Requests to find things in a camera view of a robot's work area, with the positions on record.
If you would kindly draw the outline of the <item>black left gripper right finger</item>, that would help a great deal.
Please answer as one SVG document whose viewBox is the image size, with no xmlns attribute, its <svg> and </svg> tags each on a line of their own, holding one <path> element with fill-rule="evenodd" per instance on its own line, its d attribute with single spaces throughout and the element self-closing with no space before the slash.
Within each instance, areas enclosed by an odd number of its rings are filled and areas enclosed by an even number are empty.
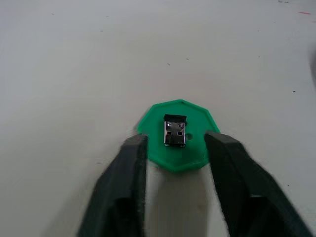
<svg viewBox="0 0 316 237">
<path fill-rule="evenodd" d="M 240 141 L 213 131 L 204 140 L 231 237 L 313 236 L 279 184 Z"/>
</svg>

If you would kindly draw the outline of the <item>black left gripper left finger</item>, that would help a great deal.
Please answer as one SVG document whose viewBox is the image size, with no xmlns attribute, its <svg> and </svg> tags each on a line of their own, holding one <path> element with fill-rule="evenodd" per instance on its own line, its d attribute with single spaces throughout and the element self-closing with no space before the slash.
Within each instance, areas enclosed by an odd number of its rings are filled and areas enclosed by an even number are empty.
<svg viewBox="0 0 316 237">
<path fill-rule="evenodd" d="M 79 237 L 145 236 L 147 150 L 146 135 L 125 140 L 96 182 Z"/>
</svg>

